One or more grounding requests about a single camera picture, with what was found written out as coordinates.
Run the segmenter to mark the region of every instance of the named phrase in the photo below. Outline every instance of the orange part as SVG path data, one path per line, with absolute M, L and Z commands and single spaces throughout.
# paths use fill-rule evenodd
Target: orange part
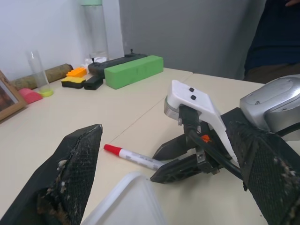
M 67 73 L 67 76 L 83 77 L 87 75 L 86 68 L 78 67 Z
M 204 142 L 206 142 L 206 143 L 208 143 L 208 142 L 211 141 L 211 140 L 210 140 L 210 137 L 209 137 L 208 135 L 203 135 L 201 138 L 202 138 L 202 140 L 203 140 Z

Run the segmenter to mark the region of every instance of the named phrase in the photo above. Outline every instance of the table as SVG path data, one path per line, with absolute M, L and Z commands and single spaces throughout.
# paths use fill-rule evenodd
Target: table
M 184 83 L 208 93 L 221 113 L 237 107 L 241 97 L 262 86 L 200 74 L 191 75 Z M 183 127 L 165 116 L 163 108 L 164 99 L 110 144 L 152 157 L 161 144 L 183 133 Z M 93 210 L 132 171 L 149 177 L 153 174 L 102 150 L 91 191 L 93 197 L 86 210 Z M 242 182 L 224 169 L 217 175 L 199 174 L 174 184 L 153 183 L 153 187 L 170 225 L 267 225 L 251 193 L 245 192 Z
M 221 113 L 237 107 L 241 97 L 262 86 L 171 69 L 119 90 L 106 86 L 98 92 L 63 89 L 57 82 L 53 84 L 53 97 L 30 105 L 0 124 L 0 136 L 5 136 L 0 149 L 10 146 L 0 157 L 0 216 L 65 135 L 95 123 L 103 124 L 104 133 L 84 218 L 129 172 L 140 171 L 150 177 L 152 170 L 117 158 L 102 148 L 110 143 L 152 157 L 161 144 L 182 134 L 183 128 L 163 112 L 172 79 L 208 93 Z M 64 110 L 65 117 L 55 110 L 57 107 Z M 299 142 L 291 145 L 300 152 Z M 30 158 L 35 160 L 28 162 L 26 159 Z M 199 174 L 175 184 L 153 183 L 153 187 L 170 225 L 267 225 L 251 193 L 244 192 L 242 182 L 224 169 L 217 175 Z
M 184 81 L 191 75 L 165 68 L 158 75 L 118 90 L 106 85 L 96 91 L 76 90 L 63 88 L 60 81 L 51 83 L 53 96 L 0 123 L 0 218 L 64 136 L 101 123 L 102 149 L 104 143 L 114 140 L 163 99 L 171 80 Z

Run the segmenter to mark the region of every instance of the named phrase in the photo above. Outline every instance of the pink object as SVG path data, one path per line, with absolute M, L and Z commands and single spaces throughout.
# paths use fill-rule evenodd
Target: pink object
M 21 90 L 19 90 L 19 93 L 25 99 L 27 104 L 30 104 L 30 103 L 33 103 L 33 102 L 43 99 L 41 94 L 39 94 L 33 90 L 30 90 L 29 88 L 22 88 Z

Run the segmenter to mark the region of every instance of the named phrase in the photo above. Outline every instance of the white marker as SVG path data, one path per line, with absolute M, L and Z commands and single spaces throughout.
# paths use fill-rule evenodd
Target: white marker
M 164 165 L 164 163 L 157 161 L 155 159 L 128 151 L 123 148 L 115 147 L 109 144 L 104 145 L 104 149 L 123 159 L 126 159 L 128 161 L 131 161 L 139 165 L 143 165 L 155 171 L 158 170 L 162 165 Z

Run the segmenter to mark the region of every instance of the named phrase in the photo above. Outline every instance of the dark blue shirt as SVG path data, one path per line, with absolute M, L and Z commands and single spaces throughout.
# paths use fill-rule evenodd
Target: dark blue shirt
M 300 3 L 286 7 L 285 0 L 267 0 L 248 51 L 245 73 L 250 69 L 300 62 Z

